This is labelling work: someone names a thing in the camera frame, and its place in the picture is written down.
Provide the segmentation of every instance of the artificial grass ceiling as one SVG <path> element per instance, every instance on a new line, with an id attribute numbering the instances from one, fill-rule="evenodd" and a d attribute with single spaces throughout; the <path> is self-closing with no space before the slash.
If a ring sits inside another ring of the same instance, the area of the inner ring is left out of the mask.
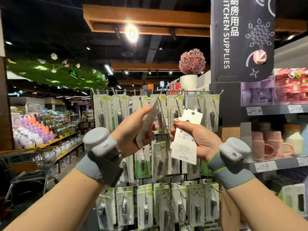
<path id="1" fill-rule="evenodd" d="M 80 65 L 76 67 L 77 62 L 67 60 L 66 67 L 63 59 L 53 60 L 51 56 L 40 58 L 22 57 L 20 55 L 10 55 L 7 58 L 7 70 L 16 75 L 30 79 L 37 83 L 47 84 L 51 86 L 66 86 L 71 89 L 102 89 L 108 84 L 105 75 L 89 67 Z M 78 78 L 70 75 L 70 70 L 77 73 Z"/>

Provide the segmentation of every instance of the green exit sign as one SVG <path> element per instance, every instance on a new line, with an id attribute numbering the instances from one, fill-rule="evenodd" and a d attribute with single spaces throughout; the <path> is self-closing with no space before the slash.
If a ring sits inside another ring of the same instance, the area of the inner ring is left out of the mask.
<path id="1" fill-rule="evenodd" d="M 70 75 L 73 76 L 74 78 L 78 78 L 78 74 L 70 69 Z"/>

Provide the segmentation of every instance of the ceiling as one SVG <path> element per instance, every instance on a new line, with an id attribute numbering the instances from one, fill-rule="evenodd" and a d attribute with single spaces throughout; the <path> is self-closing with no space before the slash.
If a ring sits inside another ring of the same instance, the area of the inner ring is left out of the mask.
<path id="1" fill-rule="evenodd" d="M 210 38 L 162 35 L 140 35 L 136 45 L 114 33 L 91 32 L 83 18 L 82 4 L 133 7 L 145 9 L 210 12 L 210 0 L 0 0 L 6 52 L 50 54 L 73 58 L 81 65 L 104 71 L 112 60 L 140 63 L 178 63 L 183 52 L 200 49 L 210 64 Z M 308 0 L 276 0 L 276 17 L 308 21 Z M 288 33 L 277 33 L 275 47 L 286 43 Z M 125 57 L 123 52 L 133 55 Z M 119 72 L 109 76 L 109 86 L 123 79 L 174 80 L 175 72 Z"/>

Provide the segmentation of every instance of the white flower pot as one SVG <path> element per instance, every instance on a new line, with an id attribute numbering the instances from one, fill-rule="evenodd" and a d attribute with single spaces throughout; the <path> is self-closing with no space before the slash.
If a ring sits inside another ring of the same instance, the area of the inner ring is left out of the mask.
<path id="1" fill-rule="evenodd" d="M 195 74 L 187 74 L 180 77 L 181 88 L 186 91 L 197 89 L 198 76 Z"/>

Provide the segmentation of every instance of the potted plant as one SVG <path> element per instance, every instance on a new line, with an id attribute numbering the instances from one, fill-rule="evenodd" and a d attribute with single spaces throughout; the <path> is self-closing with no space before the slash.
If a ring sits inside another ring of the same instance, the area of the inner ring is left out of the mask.
<path id="1" fill-rule="evenodd" d="M 205 68 L 205 58 L 198 49 L 190 50 L 181 55 L 179 68 L 185 75 L 180 77 L 181 88 L 195 90 L 197 88 L 197 74 Z"/>

